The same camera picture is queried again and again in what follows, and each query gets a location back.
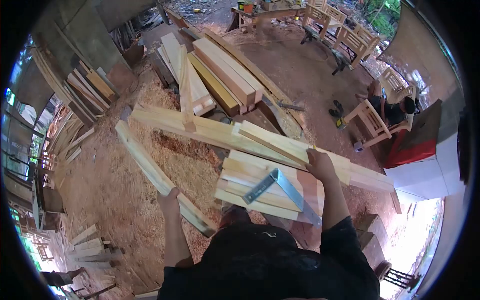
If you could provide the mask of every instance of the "black shirt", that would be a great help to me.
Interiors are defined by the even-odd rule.
[[[369,99],[370,103],[373,105],[373,108],[378,112],[380,118],[382,117],[382,104],[380,102],[379,96],[372,96]],[[388,121],[388,126],[393,126],[401,123],[407,117],[400,109],[400,104],[389,104],[385,101],[385,118]]]
[[[195,266],[165,267],[158,299],[379,299],[350,217],[322,233],[320,251],[299,249],[278,227],[232,225]]]

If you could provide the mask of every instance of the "carpenter's square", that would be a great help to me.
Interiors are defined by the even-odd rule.
[[[307,217],[307,219],[316,228],[320,228],[320,225],[322,224],[322,219],[313,211],[310,205],[305,201],[305,199],[303,199],[302,195],[300,195],[297,189],[295,189],[291,182],[285,177],[285,175],[283,175],[282,171],[280,171],[278,168],[275,168],[272,172],[270,172],[267,177],[265,177],[250,192],[243,196],[242,199],[247,204],[251,204],[275,182],[278,183],[278,185],[283,189],[287,196],[302,211],[305,217]]]

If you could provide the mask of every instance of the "bucket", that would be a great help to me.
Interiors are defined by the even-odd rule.
[[[243,5],[245,4],[245,2],[246,2],[245,0],[239,0],[237,2],[237,6],[238,6],[239,10],[243,11]]]
[[[243,5],[243,11],[245,13],[252,13],[253,12],[253,4],[244,4]]]

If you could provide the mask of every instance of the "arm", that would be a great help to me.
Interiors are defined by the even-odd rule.
[[[179,194],[180,190],[173,188],[168,196],[157,195],[165,219],[165,267],[188,268],[194,264],[181,227]]]
[[[332,160],[328,154],[307,150],[307,170],[324,184],[325,202],[322,231],[326,231],[350,215]]]

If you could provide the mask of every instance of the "paint can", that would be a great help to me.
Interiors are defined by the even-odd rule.
[[[243,5],[245,4],[245,0],[238,0],[237,6],[240,11],[243,11]]]

